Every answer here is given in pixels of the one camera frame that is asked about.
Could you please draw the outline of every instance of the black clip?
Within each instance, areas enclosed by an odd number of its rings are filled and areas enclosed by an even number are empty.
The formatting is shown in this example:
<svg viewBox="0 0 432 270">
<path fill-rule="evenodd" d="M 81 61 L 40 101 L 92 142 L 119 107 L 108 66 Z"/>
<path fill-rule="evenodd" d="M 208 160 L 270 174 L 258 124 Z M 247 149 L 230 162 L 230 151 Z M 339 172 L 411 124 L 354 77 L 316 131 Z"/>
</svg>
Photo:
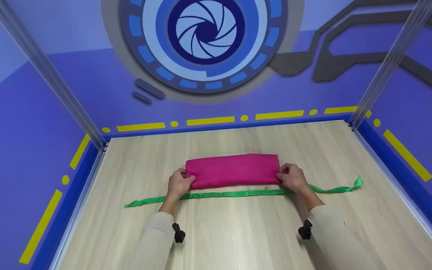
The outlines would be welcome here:
<svg viewBox="0 0 432 270">
<path fill-rule="evenodd" d="M 173 229 L 174 229 L 174 241 L 176 243 L 182 243 L 186 237 L 185 231 L 182 231 L 180 229 L 179 224 L 177 224 L 176 222 L 173 223 Z"/>
<path fill-rule="evenodd" d="M 311 239 L 311 228 L 311 222 L 309 220 L 305 220 L 303 226 L 298 229 L 298 233 L 303 240 Z"/>
</svg>

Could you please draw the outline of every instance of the blue stripe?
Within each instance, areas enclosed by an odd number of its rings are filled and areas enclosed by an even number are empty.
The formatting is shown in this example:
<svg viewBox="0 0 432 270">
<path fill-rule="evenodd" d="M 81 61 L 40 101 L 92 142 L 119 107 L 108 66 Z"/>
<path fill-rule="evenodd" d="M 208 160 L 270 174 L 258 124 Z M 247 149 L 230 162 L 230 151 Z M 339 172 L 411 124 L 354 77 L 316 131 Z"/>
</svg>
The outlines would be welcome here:
<svg viewBox="0 0 432 270">
<path fill-rule="evenodd" d="M 164 67 L 158 67 L 156 69 L 156 72 L 158 72 L 159 75 L 161 75 L 161 77 L 167 79 L 167 80 L 172 80 L 174 78 L 174 75 L 171 74 L 167 69 L 165 69 Z"/>
<path fill-rule="evenodd" d="M 255 70 L 264 63 L 264 60 L 266 60 L 266 55 L 263 53 L 259 53 L 259 55 L 256 57 L 256 60 L 254 60 L 250 67 Z"/>
<path fill-rule="evenodd" d="M 229 78 L 229 81 L 232 84 L 235 84 L 237 82 L 242 81 L 243 79 L 246 78 L 246 73 L 244 71 L 239 72 L 238 74 L 234 75 L 233 77 Z"/>
<path fill-rule="evenodd" d="M 76 174 L 71 178 L 63 198 L 59 203 L 59 210 L 53 215 L 53 223 L 46 229 L 46 238 L 40 242 L 39 252 L 35 253 L 33 266 L 31 270 L 49 269 L 51 261 L 58 249 L 58 244 L 61 242 L 65 229 L 71 219 L 71 215 L 76 208 L 78 199 L 83 192 L 84 184 L 88 181 L 91 168 L 93 167 L 98 149 L 94 144 L 89 144 L 87 150 L 79 163 Z"/>
<path fill-rule="evenodd" d="M 142 58 L 147 62 L 147 63 L 151 63 L 152 61 L 154 61 L 155 59 L 153 58 L 153 56 L 151 55 L 151 53 L 149 52 L 148 46 L 144 45 L 144 46 L 139 46 L 138 47 L 139 53 L 141 54 Z"/>
<path fill-rule="evenodd" d="M 206 83 L 206 89 L 219 89 L 223 87 L 222 82 L 207 82 Z"/>
<path fill-rule="evenodd" d="M 132 36 L 142 36 L 141 34 L 141 18 L 129 15 L 129 30 Z"/>
<path fill-rule="evenodd" d="M 142 132 L 131 132 L 131 133 L 116 133 L 114 135 L 104 135 L 103 137 L 110 141 L 111 138 L 121 138 L 121 137 L 133 137 L 133 136 L 146 136 L 146 135 L 159 135 L 159 134 L 172 134 L 172 133 L 182 133 L 182 132 L 197 132 L 197 131 L 206 131 L 206 130 L 220 130 L 220 129 L 230 129 L 230 128 L 252 128 L 255 126 L 269 126 L 269 125 L 286 125 L 286 124 L 295 124 L 295 123 L 307 123 L 307 122 L 320 122 L 320 121 L 332 121 L 332 120 L 344 120 L 349 121 L 351 114 L 337 115 L 337 116 L 323 116 L 316 118 L 290 118 L 284 120 L 276 120 L 276 121 L 255 121 L 245 123 L 232 123 L 232 124 L 222 124 L 222 125 L 208 125 L 208 126 L 199 126 L 199 127 L 191 127 L 187 128 L 184 125 L 180 125 L 179 127 L 183 128 L 161 128 L 158 130 L 150 130 L 150 131 L 142 131 Z"/>
<path fill-rule="evenodd" d="M 137 6 L 141 6 L 143 0 L 131 0 L 131 3 L 137 5 Z"/>
<path fill-rule="evenodd" d="M 187 88 L 191 88 L 191 89 L 195 89 L 197 87 L 197 83 L 196 82 L 191 82 L 191 81 L 187 81 L 187 80 L 181 80 L 180 82 L 180 86 L 184 86 Z"/>
<path fill-rule="evenodd" d="M 361 123 L 358 131 L 432 225 L 432 193 L 425 189 L 424 182 L 415 176 L 412 169 L 398 156 L 399 154 L 366 120 Z"/>
<path fill-rule="evenodd" d="M 281 0 L 269 0 L 269 5 L 271 6 L 271 18 L 281 17 Z"/>
<path fill-rule="evenodd" d="M 265 45 L 270 47 L 274 46 L 276 40 L 278 39 L 278 36 L 279 36 L 279 27 L 271 27 L 271 29 L 269 29 L 268 39 L 266 40 Z"/>
</svg>

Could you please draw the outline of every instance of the sleeve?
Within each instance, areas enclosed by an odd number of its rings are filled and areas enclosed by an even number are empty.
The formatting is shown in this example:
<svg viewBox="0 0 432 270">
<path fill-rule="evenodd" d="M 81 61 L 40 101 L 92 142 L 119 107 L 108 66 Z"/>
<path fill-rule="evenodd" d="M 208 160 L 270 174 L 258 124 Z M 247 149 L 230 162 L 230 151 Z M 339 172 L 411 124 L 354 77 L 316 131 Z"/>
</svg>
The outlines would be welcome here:
<svg viewBox="0 0 432 270">
<path fill-rule="evenodd" d="M 173 216 L 154 214 L 147 222 L 127 270 L 164 270 L 174 240 Z"/>
<path fill-rule="evenodd" d="M 350 232 L 342 217 L 327 205 L 310 212 L 311 235 L 333 270 L 377 270 L 367 249 Z"/>
</svg>

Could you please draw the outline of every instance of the yellow stripe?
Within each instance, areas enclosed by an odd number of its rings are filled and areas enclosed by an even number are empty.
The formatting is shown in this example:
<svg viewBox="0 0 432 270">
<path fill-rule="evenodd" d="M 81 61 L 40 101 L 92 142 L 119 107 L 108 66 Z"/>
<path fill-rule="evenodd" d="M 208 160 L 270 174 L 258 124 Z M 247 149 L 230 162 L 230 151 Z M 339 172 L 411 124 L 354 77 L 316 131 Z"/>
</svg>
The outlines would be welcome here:
<svg viewBox="0 0 432 270">
<path fill-rule="evenodd" d="M 89 136 L 88 134 L 86 134 L 82 139 L 81 143 L 79 144 L 76 154 L 74 154 L 74 157 L 72 157 L 71 163 L 69 163 L 69 166 L 71 168 L 76 169 L 76 166 L 78 165 L 79 160 L 83 156 L 84 150 L 88 146 L 88 143 L 89 143 Z"/>
<path fill-rule="evenodd" d="M 137 124 L 137 125 L 120 125 L 116 127 L 118 131 L 135 131 L 135 130 L 145 130 L 145 129 L 156 129 L 156 128 L 166 128 L 163 122 L 159 123 L 147 123 L 147 124 Z"/>
<path fill-rule="evenodd" d="M 339 106 L 336 108 L 327 108 L 324 111 L 324 114 L 331 113 L 352 113 L 357 109 L 358 106 Z"/>
<path fill-rule="evenodd" d="M 404 147 L 404 145 L 389 131 L 386 130 L 383 136 L 403 157 L 403 159 L 418 173 L 423 181 L 430 180 L 432 175 L 421 165 L 421 163 Z"/>
<path fill-rule="evenodd" d="M 305 111 L 282 111 L 282 112 L 259 113 L 256 115 L 256 120 L 298 117 L 298 116 L 303 116 L 304 114 Z"/>
<path fill-rule="evenodd" d="M 48 227 L 51 217 L 53 217 L 53 213 L 56 210 L 58 203 L 60 202 L 61 196 L 61 191 L 56 190 L 54 192 L 53 198 L 51 198 L 48 207 L 46 207 L 46 210 L 44 211 L 41 220 L 39 221 L 36 229 L 33 232 L 33 236 L 31 236 L 31 239 L 29 239 L 29 243 L 26 246 L 24 252 L 22 253 L 21 258 L 19 259 L 20 263 L 28 264 L 31 260 L 31 257 L 34 254 L 36 247 L 38 246 L 39 241 L 41 240 L 41 237 L 46 230 L 46 227 Z"/>
<path fill-rule="evenodd" d="M 186 120 L 187 125 L 210 125 L 234 122 L 234 116 Z"/>
</svg>

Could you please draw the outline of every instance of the pink cloth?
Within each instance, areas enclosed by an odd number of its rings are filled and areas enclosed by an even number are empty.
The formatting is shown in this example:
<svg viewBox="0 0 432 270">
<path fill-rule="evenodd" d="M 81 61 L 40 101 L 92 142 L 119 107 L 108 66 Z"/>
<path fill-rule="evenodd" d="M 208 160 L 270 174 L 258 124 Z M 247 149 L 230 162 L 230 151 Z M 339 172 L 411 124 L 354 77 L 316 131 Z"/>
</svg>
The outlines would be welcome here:
<svg viewBox="0 0 432 270">
<path fill-rule="evenodd" d="M 186 161 L 186 176 L 196 176 L 191 189 L 236 185 L 277 185 L 277 155 L 246 154 Z"/>
</svg>

